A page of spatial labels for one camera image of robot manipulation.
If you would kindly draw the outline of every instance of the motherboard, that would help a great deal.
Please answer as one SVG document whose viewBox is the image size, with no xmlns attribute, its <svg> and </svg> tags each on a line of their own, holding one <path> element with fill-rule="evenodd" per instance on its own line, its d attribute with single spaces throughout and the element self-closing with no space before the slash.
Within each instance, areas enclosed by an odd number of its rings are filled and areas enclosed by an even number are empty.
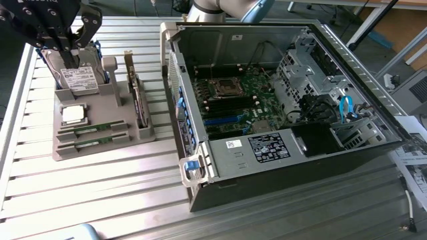
<svg viewBox="0 0 427 240">
<path fill-rule="evenodd" d="M 192 88 L 209 140 L 277 130 L 285 120 L 282 107 L 260 67 L 240 76 L 194 78 Z"/>
</svg>

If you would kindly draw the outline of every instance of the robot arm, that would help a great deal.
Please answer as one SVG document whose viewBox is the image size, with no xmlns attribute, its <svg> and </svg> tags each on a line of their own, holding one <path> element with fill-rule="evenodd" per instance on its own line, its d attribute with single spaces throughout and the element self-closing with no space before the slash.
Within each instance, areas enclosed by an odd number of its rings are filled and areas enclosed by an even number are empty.
<svg viewBox="0 0 427 240">
<path fill-rule="evenodd" d="M 72 33 L 78 10 L 82 27 Z M 0 0 L 0 26 L 36 48 L 58 51 L 68 69 L 78 68 L 77 49 L 86 46 L 101 23 L 101 11 L 80 0 Z"/>
<path fill-rule="evenodd" d="M 224 22 L 225 14 L 242 23 L 257 23 L 274 0 L 193 0 L 188 22 Z"/>
</svg>

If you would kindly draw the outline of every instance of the paper document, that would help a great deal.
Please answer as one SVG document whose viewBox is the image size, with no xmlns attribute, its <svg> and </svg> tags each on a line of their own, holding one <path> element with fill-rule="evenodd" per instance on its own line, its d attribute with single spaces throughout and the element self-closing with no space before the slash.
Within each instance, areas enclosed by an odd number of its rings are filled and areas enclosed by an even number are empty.
<svg viewBox="0 0 427 240">
<path fill-rule="evenodd" d="M 413 116 L 396 116 L 413 141 L 388 153 L 413 192 L 427 210 L 427 130 Z"/>
</svg>

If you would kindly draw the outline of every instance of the metal slatted surface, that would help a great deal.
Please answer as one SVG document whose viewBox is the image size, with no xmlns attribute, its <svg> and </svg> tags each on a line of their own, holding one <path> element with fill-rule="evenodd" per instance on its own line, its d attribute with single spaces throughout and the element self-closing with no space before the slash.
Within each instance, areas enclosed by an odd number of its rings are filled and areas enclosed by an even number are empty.
<svg viewBox="0 0 427 240">
<path fill-rule="evenodd" d="M 427 214 L 416 207 L 420 233 L 398 231 L 406 200 L 393 164 L 377 158 L 353 172 L 189 213 L 160 76 L 158 24 L 177 18 L 105 17 L 96 38 L 102 55 L 132 50 L 148 91 L 156 141 L 53 161 L 53 79 L 26 47 L 21 84 L 1 131 L 0 239 L 61 240 L 89 223 L 102 239 L 384 239 L 427 238 Z"/>
</svg>

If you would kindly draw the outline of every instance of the white cable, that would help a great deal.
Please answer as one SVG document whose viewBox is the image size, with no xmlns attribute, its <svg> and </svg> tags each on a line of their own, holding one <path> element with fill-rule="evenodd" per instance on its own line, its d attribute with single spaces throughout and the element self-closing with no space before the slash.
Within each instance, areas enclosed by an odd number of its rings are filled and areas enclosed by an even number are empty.
<svg viewBox="0 0 427 240">
<path fill-rule="evenodd" d="M 410 196 L 408 190 L 404 190 L 405 197 L 406 197 L 406 202 L 408 202 L 408 217 L 412 219 L 413 218 L 413 211 L 412 211 L 412 201 L 410 201 Z"/>
</svg>

